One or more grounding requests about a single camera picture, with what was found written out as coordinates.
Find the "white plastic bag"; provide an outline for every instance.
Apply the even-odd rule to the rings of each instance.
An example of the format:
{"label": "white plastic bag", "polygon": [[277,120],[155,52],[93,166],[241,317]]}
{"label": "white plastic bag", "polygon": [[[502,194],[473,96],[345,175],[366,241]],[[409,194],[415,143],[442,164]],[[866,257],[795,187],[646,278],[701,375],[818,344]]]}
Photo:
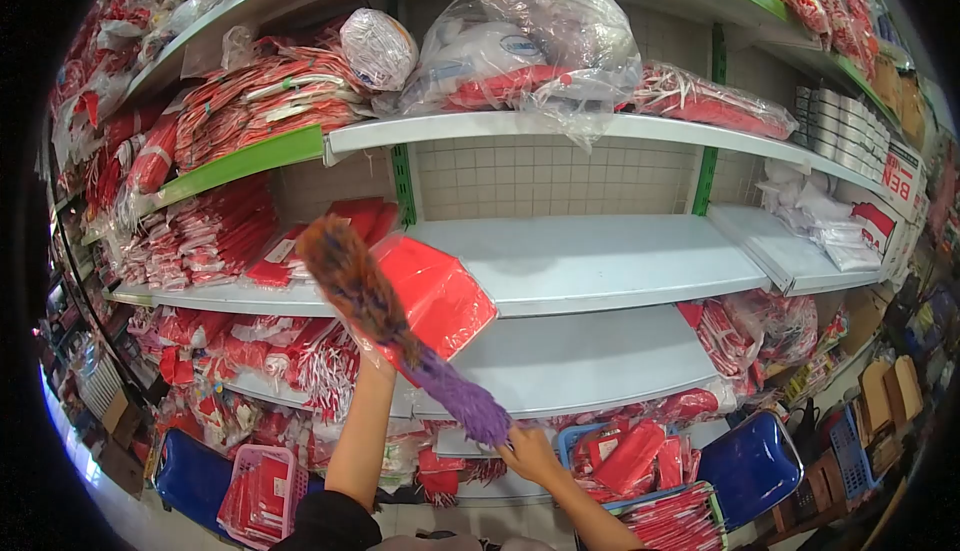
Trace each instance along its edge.
{"label": "white plastic bag", "polygon": [[417,64],[417,43],[401,23],[376,9],[357,9],[340,29],[343,56],[371,90],[399,91]]}

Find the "plastic basket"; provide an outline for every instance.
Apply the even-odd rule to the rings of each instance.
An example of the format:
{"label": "plastic basket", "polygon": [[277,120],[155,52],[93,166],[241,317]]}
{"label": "plastic basket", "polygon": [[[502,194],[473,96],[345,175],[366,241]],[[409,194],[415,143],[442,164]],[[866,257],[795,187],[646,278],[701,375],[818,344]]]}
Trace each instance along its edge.
{"label": "plastic basket", "polygon": [[[283,523],[281,525],[281,538],[286,538],[294,531],[294,514],[297,511],[296,504],[306,495],[306,485],[310,479],[310,474],[305,468],[297,463],[293,451],[285,447],[267,446],[263,444],[244,444],[237,449],[236,459],[233,461],[233,473],[230,475],[230,482],[236,480],[237,475],[243,470],[250,469],[260,462],[264,455],[270,456],[276,460],[287,464],[287,489],[283,500]],[[242,533],[231,532],[230,535],[240,542],[249,545],[255,549],[266,551],[270,544],[265,544],[259,540],[246,538]]]}
{"label": "plastic basket", "polygon": [[840,465],[840,474],[843,476],[843,491],[848,499],[854,499],[859,494],[870,490],[880,483],[874,480],[870,470],[870,460],[867,452],[860,446],[860,437],[857,425],[854,422],[854,412],[847,404],[843,409],[844,417],[838,419],[830,427],[830,443]]}
{"label": "plastic basket", "polygon": [[[606,422],[602,424],[586,424],[582,426],[570,426],[568,428],[563,428],[562,430],[560,430],[560,432],[557,434],[557,448],[559,451],[558,454],[560,455],[559,462],[563,465],[563,467],[565,467],[566,469],[570,469],[570,467],[572,466],[573,447],[576,446],[577,441],[579,441],[580,438],[582,438],[589,432],[593,432],[594,430],[599,430],[604,426],[610,425],[611,423],[612,422]],[[669,428],[667,428],[667,434],[668,435],[677,434],[677,428],[671,425]],[[687,486],[688,485],[679,485],[679,486],[674,486],[673,488],[667,488],[666,490],[656,490],[654,492],[650,492],[648,494],[644,494],[639,497],[634,497],[632,499],[627,499],[625,501],[610,501],[609,503],[604,503],[603,507],[606,510],[612,510],[612,509],[619,509],[622,507],[626,507],[628,505],[635,505],[636,503],[641,503],[643,501],[652,501],[653,499],[658,499],[668,494],[673,494],[674,492],[680,492],[681,490],[684,490],[685,488],[687,488]]]}

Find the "pink plastic basket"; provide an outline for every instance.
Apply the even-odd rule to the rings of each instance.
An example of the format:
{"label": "pink plastic basket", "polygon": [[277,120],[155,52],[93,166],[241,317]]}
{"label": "pink plastic basket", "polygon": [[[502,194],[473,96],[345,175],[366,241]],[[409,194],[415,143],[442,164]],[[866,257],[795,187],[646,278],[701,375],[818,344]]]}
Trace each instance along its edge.
{"label": "pink plastic basket", "polygon": [[[286,498],[283,500],[283,524],[281,527],[281,537],[286,538],[294,531],[294,514],[297,511],[296,504],[306,495],[306,485],[310,477],[306,469],[297,463],[293,451],[285,447],[267,446],[264,444],[243,444],[237,449],[237,456],[233,461],[234,469],[230,475],[230,482],[233,483],[242,470],[257,465],[260,458],[264,455],[269,455],[287,464],[287,490]],[[261,551],[266,551],[271,546],[259,540],[246,538],[242,533],[231,532],[230,535],[240,542],[255,549],[260,549]]]}

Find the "human hand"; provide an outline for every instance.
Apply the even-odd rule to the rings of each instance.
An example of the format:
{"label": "human hand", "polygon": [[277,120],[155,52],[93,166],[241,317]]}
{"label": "human hand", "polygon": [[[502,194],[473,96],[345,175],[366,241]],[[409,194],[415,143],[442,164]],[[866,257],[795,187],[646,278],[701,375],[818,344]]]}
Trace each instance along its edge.
{"label": "human hand", "polygon": [[543,428],[510,426],[510,443],[496,449],[507,466],[530,482],[549,489],[558,480],[570,473],[563,468],[554,455],[553,445],[546,439]]}

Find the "white grid wall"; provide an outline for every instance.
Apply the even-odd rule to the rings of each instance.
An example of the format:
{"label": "white grid wall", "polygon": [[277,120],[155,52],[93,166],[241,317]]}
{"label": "white grid wall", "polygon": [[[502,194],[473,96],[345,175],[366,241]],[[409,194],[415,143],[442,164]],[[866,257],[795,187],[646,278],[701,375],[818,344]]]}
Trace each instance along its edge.
{"label": "white grid wall", "polygon": [[[727,85],[774,101],[790,113],[794,111],[796,87],[803,82],[800,72],[757,49],[727,54]],[[760,206],[763,195],[754,184],[763,179],[762,157],[720,149],[710,200]]]}
{"label": "white grid wall", "polygon": [[396,198],[387,149],[355,152],[332,168],[317,159],[270,173],[273,206],[284,223],[312,221],[342,198]]}
{"label": "white grid wall", "polygon": [[566,136],[485,136],[410,145],[428,221],[682,213],[690,145],[605,137],[587,155]]}

